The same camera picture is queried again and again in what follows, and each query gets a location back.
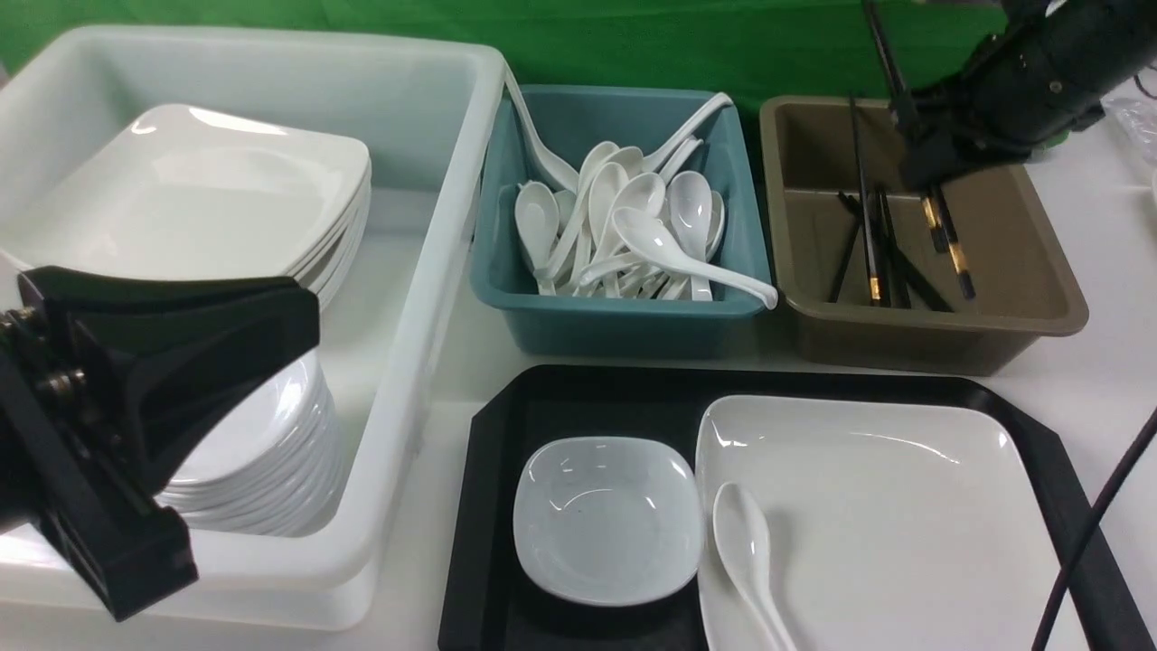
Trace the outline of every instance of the plastic bag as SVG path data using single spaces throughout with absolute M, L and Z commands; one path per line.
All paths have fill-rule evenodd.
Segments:
M 1157 102 L 1120 97 L 1105 102 L 1105 112 L 1145 163 L 1157 168 Z

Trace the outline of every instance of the black tray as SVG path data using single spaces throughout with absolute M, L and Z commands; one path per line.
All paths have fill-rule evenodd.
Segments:
M 511 512 L 526 460 L 557 439 L 654 439 L 679 451 L 694 466 L 703 412 L 732 394 L 980 412 L 1004 426 L 1016 443 L 1059 554 L 1071 547 L 1089 511 L 1060 438 L 970 380 L 539 367 L 515 379 L 471 426 L 439 634 L 441 651 L 707 651 L 695 582 L 663 601 L 634 608 L 562 601 L 539 590 L 523 572 L 514 549 Z M 1099 533 L 1073 577 L 1070 593 L 1091 649 L 1155 649 Z

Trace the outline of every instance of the white table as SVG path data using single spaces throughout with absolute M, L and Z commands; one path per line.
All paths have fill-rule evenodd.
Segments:
M 1079 335 L 1042 340 L 983 383 L 1061 436 L 1091 501 L 1157 406 L 1157 205 L 1104 123 L 1070 138 L 1030 173 L 1091 317 Z M 522 355 L 501 315 L 463 282 L 426 446 L 385 543 L 377 599 L 358 628 L 322 634 L 161 617 L 115 626 L 103 613 L 5 605 L 0 650 L 434 651 L 470 417 L 522 370 L 544 362 L 551 361 Z M 757 346 L 753 338 L 712 367 L 818 369 L 787 342 Z M 1134 471 L 1103 528 L 1157 637 L 1157 451 Z

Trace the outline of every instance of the teal plastic bin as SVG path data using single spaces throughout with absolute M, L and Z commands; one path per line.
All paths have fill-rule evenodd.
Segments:
M 643 153 L 655 150 L 712 96 L 697 90 L 578 86 L 528 86 L 523 94 L 543 141 L 575 169 L 603 140 L 635 145 Z M 728 106 L 695 135 L 703 146 L 685 169 L 701 171 L 727 208 L 715 262 L 769 282 L 738 111 Z M 714 357 L 737 321 L 764 310 L 753 296 L 718 284 L 712 286 L 712 302 L 539 295 L 522 260 L 514 222 L 517 184 L 543 180 L 526 151 L 514 106 L 506 99 L 482 168 L 470 282 L 480 301 L 502 310 L 522 350 L 581 357 Z

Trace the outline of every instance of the green backdrop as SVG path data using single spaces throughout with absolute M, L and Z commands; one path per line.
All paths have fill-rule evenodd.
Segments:
M 885 0 L 913 82 L 959 66 L 1000 9 Z M 213 24 L 466 40 L 523 83 L 724 90 L 751 114 L 783 94 L 884 91 L 858 0 L 0 0 L 0 60 L 16 69 L 69 28 Z

